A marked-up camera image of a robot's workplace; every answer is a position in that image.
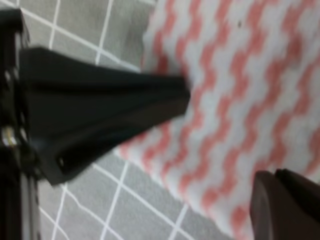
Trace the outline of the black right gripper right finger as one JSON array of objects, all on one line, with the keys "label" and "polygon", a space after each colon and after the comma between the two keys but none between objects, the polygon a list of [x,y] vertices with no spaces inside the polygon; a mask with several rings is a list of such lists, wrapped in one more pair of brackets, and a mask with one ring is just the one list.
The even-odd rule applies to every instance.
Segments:
[{"label": "black right gripper right finger", "polygon": [[288,169],[258,171],[249,213],[256,240],[318,240],[320,186]]}]

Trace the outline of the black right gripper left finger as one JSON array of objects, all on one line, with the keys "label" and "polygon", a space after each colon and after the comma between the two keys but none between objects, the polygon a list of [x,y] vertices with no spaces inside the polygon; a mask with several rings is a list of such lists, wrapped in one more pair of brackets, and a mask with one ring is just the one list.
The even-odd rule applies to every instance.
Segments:
[{"label": "black right gripper left finger", "polygon": [[95,66],[43,47],[19,53],[27,133],[44,177],[72,180],[103,154],[185,114],[186,81]]}]

